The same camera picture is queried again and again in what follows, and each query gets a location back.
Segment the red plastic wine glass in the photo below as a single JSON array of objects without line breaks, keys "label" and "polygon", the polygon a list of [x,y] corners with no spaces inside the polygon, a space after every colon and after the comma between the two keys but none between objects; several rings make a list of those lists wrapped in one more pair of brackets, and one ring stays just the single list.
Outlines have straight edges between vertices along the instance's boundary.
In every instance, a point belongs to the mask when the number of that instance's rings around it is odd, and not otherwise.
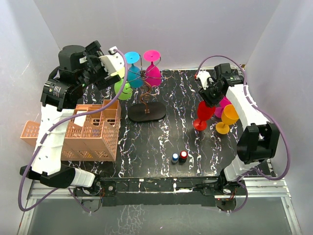
[{"label": "red plastic wine glass", "polygon": [[207,106],[205,101],[201,101],[198,106],[197,116],[198,118],[193,121],[193,126],[198,131],[203,131],[207,128],[207,121],[212,118],[216,110],[216,107]]}]

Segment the blue plastic wine glass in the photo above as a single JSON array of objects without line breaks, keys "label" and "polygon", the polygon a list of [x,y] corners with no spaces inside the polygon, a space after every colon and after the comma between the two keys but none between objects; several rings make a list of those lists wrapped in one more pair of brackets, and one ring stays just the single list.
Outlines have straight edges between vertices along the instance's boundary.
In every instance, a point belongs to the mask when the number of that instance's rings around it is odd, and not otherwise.
[{"label": "blue plastic wine glass", "polygon": [[131,65],[128,68],[127,81],[129,85],[134,88],[140,88],[143,85],[143,80],[140,76],[140,69],[134,64],[139,61],[140,55],[137,52],[130,51],[125,54],[127,63]]}]

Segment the green plastic wine glass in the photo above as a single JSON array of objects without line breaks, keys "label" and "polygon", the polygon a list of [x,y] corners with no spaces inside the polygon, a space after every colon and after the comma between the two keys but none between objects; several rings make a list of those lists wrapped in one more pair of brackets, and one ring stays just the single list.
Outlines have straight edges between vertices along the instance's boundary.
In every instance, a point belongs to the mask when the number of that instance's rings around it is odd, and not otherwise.
[{"label": "green plastic wine glass", "polygon": [[[121,80],[117,83],[115,83],[114,85],[114,91],[115,94],[118,94],[119,91],[121,90],[122,84],[123,84],[123,78],[121,78]],[[129,85],[128,82],[126,82],[124,88],[122,89],[122,92],[120,94],[120,96],[118,97],[119,100],[128,100],[132,97],[133,95],[133,90],[131,88],[131,86]]]}]

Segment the magenta plastic wine glass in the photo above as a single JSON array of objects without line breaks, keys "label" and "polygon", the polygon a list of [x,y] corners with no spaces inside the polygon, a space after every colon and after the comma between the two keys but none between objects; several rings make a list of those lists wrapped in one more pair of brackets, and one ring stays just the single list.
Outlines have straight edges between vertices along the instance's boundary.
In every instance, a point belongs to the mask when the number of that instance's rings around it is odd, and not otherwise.
[{"label": "magenta plastic wine glass", "polygon": [[145,81],[148,82],[152,87],[158,87],[161,84],[161,73],[154,62],[160,60],[160,53],[157,50],[148,50],[144,53],[143,57],[146,61],[151,63],[146,69],[147,78]]}]

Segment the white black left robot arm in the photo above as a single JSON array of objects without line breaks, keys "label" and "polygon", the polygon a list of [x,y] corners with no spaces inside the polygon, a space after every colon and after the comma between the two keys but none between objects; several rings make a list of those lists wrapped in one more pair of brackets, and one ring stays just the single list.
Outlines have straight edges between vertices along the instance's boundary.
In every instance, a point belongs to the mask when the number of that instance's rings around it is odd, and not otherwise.
[{"label": "white black left robot arm", "polygon": [[98,41],[86,47],[69,45],[58,53],[59,66],[49,75],[41,95],[41,122],[31,162],[20,168],[25,179],[40,181],[53,188],[84,187],[90,195],[100,192],[95,174],[61,163],[61,153],[69,121],[87,86],[99,90],[119,82],[124,68],[117,47],[105,55]]}]

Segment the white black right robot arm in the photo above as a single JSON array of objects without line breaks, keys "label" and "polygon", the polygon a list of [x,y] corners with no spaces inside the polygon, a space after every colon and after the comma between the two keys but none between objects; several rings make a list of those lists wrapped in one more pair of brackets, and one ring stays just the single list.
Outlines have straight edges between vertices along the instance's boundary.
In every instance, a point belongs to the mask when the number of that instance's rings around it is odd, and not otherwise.
[{"label": "white black right robot arm", "polygon": [[214,107],[226,97],[232,104],[242,124],[243,133],[237,143],[237,155],[218,176],[218,189],[230,194],[236,187],[236,181],[244,173],[275,156],[280,131],[252,105],[244,77],[232,71],[229,63],[214,67],[214,76],[199,71],[195,79],[201,82],[199,94],[208,107]]}]

